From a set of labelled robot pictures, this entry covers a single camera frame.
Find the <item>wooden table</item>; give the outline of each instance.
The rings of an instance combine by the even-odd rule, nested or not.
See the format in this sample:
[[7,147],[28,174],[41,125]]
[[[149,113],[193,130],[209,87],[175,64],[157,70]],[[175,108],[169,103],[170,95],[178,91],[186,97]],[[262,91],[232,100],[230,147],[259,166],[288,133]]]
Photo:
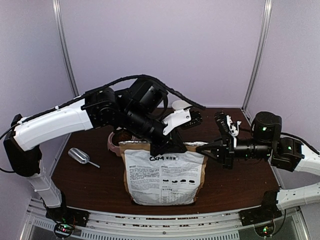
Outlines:
[[[233,121],[249,124],[237,108],[208,108],[201,111],[203,123],[180,131],[185,142],[210,142],[219,136],[214,114],[223,110]],[[250,160],[234,161],[232,170],[209,160],[205,169],[205,182],[197,201],[188,206],[141,206],[131,202],[124,187],[124,164],[120,157],[107,149],[108,135],[112,127],[75,132],[71,135],[57,164],[52,179],[66,195],[71,207],[138,215],[203,214],[254,207],[261,203],[264,192],[277,190],[278,183],[268,162]],[[250,134],[241,132],[240,138]],[[82,165],[68,156],[70,148],[79,148],[100,165]]]

